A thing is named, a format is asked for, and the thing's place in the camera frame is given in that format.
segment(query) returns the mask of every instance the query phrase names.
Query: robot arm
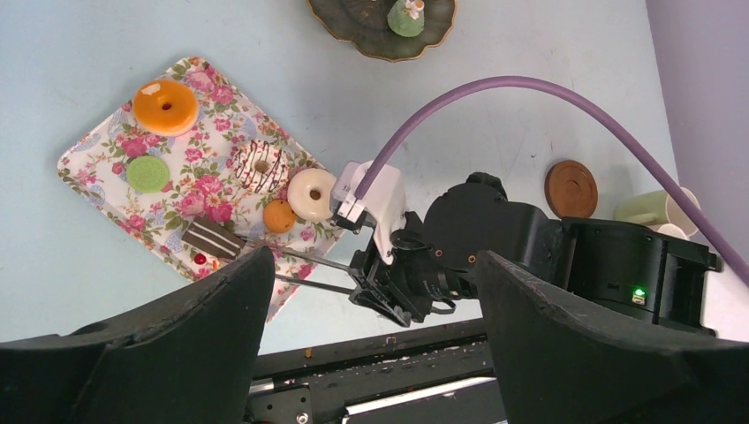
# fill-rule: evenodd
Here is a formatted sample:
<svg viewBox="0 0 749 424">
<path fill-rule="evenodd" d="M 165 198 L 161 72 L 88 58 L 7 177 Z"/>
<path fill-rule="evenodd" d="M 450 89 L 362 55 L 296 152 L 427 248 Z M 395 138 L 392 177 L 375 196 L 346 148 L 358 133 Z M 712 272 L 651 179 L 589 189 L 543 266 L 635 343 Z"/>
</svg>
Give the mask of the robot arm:
<svg viewBox="0 0 749 424">
<path fill-rule="evenodd" d="M 533 205 L 508 201 L 499 178 L 479 172 L 436 199 L 422 222 L 405 212 L 400 172 L 388 165 L 367 196 L 353 197 L 370 164 L 349 164 L 331 205 L 339 226 L 374 227 L 349 267 L 355 305 L 404 327 L 431 313 L 451 314 L 454 301 L 480 297 L 476 258 L 489 251 L 621 314 L 714 334 L 700 324 L 704 274 L 717 267 L 706 246 L 637 224 L 549 219 Z"/>
</svg>

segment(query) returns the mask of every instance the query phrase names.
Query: metal rod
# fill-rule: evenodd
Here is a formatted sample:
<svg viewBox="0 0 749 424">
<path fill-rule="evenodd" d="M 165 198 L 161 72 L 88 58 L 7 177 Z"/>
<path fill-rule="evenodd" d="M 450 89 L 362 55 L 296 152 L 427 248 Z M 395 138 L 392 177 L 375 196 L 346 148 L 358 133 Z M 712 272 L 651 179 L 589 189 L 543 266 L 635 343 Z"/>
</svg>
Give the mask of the metal rod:
<svg viewBox="0 0 749 424">
<path fill-rule="evenodd" d="M 305 261 L 310 262 L 316 262 L 321 265 L 325 265 L 326 267 L 331 267 L 335 269 L 340 269 L 342 271 L 348 272 L 349 269 L 351 269 L 348 265 L 344 265 L 343 263 L 328 261 L 327 259 L 318 258 L 316 256 L 309 256 L 307 254 L 303 254 L 301 252 L 297 252 L 296 250 L 289 249 L 286 247 L 281 246 L 270 246 L 271 249 L 277 250 L 278 252 L 281 252 L 282 254 L 288 254 L 289 256 L 294 256 L 296 258 L 304 259 Z"/>
<path fill-rule="evenodd" d="M 316 283 L 315 281 L 302 280 L 301 278 L 294 278 L 293 276 L 282 276 L 281 274 L 276 274 L 276 278 L 281 281 L 285 281 L 286 283 L 293 283 L 293 284 L 304 285 L 307 287 L 314 287 L 315 289 L 321 289 L 321 290 L 327 290 L 328 292 L 345 294 L 346 296 L 351 296 L 351 294 L 353 293 L 352 289 L 347 289 L 345 287 L 338 287 L 335 285 L 324 284 L 324 283 Z"/>
</svg>

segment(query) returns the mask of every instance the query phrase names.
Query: gold-rimmed plate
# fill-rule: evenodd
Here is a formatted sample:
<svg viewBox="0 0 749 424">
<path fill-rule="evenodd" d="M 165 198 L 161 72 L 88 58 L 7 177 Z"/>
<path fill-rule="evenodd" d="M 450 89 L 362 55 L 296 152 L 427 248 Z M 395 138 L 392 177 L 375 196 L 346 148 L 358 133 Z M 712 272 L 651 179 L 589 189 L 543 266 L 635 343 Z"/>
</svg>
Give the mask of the gold-rimmed plate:
<svg viewBox="0 0 749 424">
<path fill-rule="evenodd" d="M 437 47 L 450 32 L 455 0 L 425 0 L 424 31 L 407 38 L 388 26 L 388 12 L 397 0 L 307 0 L 313 15 L 333 37 L 352 43 L 361 54 L 399 62 L 418 59 Z"/>
</svg>

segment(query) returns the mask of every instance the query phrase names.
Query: floral tray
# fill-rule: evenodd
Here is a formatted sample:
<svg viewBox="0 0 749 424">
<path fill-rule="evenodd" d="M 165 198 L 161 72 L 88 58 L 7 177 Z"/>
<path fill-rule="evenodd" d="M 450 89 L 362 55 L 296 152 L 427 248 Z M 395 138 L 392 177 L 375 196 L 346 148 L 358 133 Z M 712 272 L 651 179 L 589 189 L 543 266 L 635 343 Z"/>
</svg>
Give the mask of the floral tray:
<svg viewBox="0 0 749 424">
<path fill-rule="evenodd" d="M 182 81 L 197 95 L 200 116 L 193 129 L 176 138 L 146 132 L 138 127 L 127 102 L 65 152 L 57 163 L 60 178 L 190 282 L 216 267 L 211 261 L 195 263 L 198 251 L 182 242 L 195 216 L 221 223 L 251 241 L 264 239 L 300 252 L 326 254 L 341 236 L 326 223 L 299 219 L 281 235 L 268 232 L 262 223 L 265 205 L 285 199 L 289 179 L 321 165 L 204 59 L 182 59 L 160 78 Z M 274 191 L 245 190 L 231 175 L 238 145 L 254 139 L 280 149 L 290 165 L 288 177 Z M 125 180 L 128 161 L 144 154 L 159 156 L 169 166 L 171 180 L 160 193 L 139 193 Z M 277 273 L 306 278 L 313 268 L 312 263 L 276 255 Z M 297 287 L 276 281 L 268 320 Z"/>
</svg>

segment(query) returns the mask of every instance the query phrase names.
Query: orange donut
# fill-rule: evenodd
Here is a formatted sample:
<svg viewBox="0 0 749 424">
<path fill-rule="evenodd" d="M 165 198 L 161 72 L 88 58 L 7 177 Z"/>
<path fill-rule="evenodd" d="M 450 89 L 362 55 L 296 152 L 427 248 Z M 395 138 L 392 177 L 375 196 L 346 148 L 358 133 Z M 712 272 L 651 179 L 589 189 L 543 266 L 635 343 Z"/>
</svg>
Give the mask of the orange donut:
<svg viewBox="0 0 749 424">
<path fill-rule="evenodd" d="M 163 137 L 190 131 L 200 106 L 193 91 L 173 79 L 157 79 L 141 87 L 132 99 L 132 114 L 144 130 Z"/>
<path fill-rule="evenodd" d="M 297 222 L 297 214 L 291 210 L 288 201 L 275 199 L 262 211 L 262 221 L 270 232 L 284 234 Z"/>
</svg>

